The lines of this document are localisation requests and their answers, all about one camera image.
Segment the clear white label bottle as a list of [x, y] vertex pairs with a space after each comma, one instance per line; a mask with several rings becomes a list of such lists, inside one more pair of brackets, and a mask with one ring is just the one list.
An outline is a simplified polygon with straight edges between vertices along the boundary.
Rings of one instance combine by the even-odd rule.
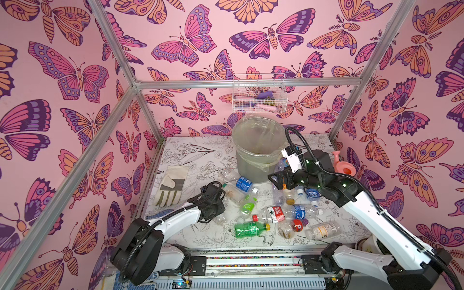
[[305, 236], [309, 240], [324, 240], [334, 238], [342, 233], [341, 226], [337, 222], [325, 222], [313, 225], [305, 231]]

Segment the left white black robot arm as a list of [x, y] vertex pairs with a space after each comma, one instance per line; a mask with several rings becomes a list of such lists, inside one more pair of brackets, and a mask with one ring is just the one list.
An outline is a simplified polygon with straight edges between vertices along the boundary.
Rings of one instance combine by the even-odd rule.
[[169, 213], [133, 221], [110, 258], [119, 271], [118, 281], [140, 285], [152, 273], [170, 271], [181, 276], [188, 273], [193, 268], [191, 253], [186, 247], [168, 245], [167, 241], [191, 225], [207, 224], [223, 214], [224, 197], [222, 183], [212, 181], [201, 187], [200, 194]]

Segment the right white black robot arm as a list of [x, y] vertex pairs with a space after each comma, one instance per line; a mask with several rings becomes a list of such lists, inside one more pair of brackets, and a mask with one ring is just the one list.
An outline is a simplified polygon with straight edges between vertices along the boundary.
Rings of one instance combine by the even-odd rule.
[[377, 278], [394, 290], [430, 290], [445, 274], [455, 289], [462, 288], [448, 267], [450, 253], [433, 249], [409, 232], [379, 205], [349, 169], [338, 171], [325, 152], [303, 153], [288, 146], [282, 155], [288, 166], [268, 176], [278, 189], [302, 186], [317, 190], [359, 220], [388, 251], [387, 255], [373, 254], [333, 242], [321, 258], [327, 271], [354, 270]]

